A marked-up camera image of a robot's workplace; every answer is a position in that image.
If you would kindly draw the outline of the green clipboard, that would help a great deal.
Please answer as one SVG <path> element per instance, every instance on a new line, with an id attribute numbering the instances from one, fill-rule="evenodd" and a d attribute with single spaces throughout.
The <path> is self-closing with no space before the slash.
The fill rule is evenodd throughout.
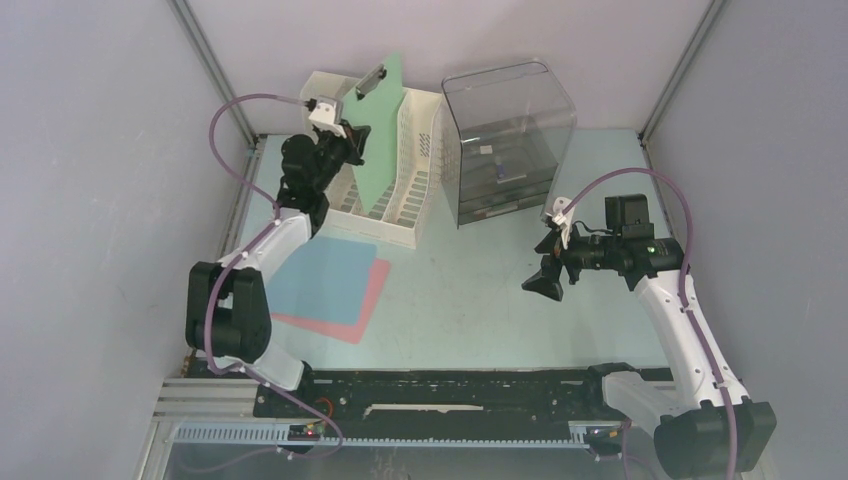
<path id="1" fill-rule="evenodd" d="M 360 79 L 342 99 L 342 118 L 353 127 L 368 126 L 361 154 L 353 168 L 360 203 L 371 212 L 397 174 L 397 115 L 404 100 L 402 54 L 392 53 Z"/>

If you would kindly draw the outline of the blue folder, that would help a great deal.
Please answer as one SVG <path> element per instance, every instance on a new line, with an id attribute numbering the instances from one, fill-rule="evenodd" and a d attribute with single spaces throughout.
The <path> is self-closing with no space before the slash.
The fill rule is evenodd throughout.
<path id="1" fill-rule="evenodd" d="M 376 259 L 370 243 L 317 236 L 288 257 L 266 284 L 269 311 L 353 325 Z"/>

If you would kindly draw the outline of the smoky transparent drawer cabinet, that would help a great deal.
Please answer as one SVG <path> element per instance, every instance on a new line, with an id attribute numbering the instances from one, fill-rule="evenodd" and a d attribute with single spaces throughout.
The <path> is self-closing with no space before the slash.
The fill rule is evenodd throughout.
<path id="1" fill-rule="evenodd" d="M 538 58 L 445 77 L 443 182 L 457 226 L 548 201 L 577 125 L 576 107 Z M 496 180 L 502 160 L 508 181 Z"/>

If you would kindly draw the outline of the pink folder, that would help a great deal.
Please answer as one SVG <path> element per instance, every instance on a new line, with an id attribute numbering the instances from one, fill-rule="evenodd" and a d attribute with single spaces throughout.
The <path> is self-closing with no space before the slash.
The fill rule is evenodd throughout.
<path id="1" fill-rule="evenodd" d="M 376 259 L 373 262 L 370 268 L 369 283 L 362 302 L 360 316 L 355 324 L 343 325 L 280 313 L 272 313 L 271 318 L 274 321 L 289 324 L 324 337 L 340 340 L 348 344 L 359 344 L 376 310 L 390 270 L 391 263 L 387 260 Z"/>

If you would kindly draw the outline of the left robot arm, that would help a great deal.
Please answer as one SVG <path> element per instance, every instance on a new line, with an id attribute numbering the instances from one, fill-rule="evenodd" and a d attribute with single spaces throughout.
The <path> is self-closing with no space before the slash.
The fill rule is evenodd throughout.
<path id="1" fill-rule="evenodd" d="M 190 270 L 185 339 L 220 370 L 249 369 L 280 387 L 278 404 L 304 416 L 316 403 L 315 388 L 302 376 L 308 365 L 275 333 L 266 285 L 284 262 L 321 229 L 330 202 L 326 190 L 344 165 L 361 166 L 370 127 L 341 123 L 343 136 L 315 130 L 281 145 L 279 190 L 272 219 L 258 237 L 216 262 Z"/>

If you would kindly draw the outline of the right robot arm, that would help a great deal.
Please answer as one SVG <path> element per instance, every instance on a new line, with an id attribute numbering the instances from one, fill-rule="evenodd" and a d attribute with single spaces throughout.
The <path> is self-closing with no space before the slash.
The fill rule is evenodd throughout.
<path id="1" fill-rule="evenodd" d="M 599 380 L 581 392 L 585 411 L 624 414 L 652 438 L 655 454 L 673 479 L 752 471 L 776 425 L 773 408 L 755 402 L 734 375 L 709 330 L 683 267 L 684 250 L 658 238 L 643 194 L 605 200 L 606 226 L 581 234 L 570 199 L 545 210 L 546 237 L 536 246 L 539 271 L 522 288 L 555 301 L 560 277 L 577 283 L 584 270 L 613 271 L 646 311 L 669 363 L 675 392 L 666 394 L 625 364 L 597 367 Z"/>

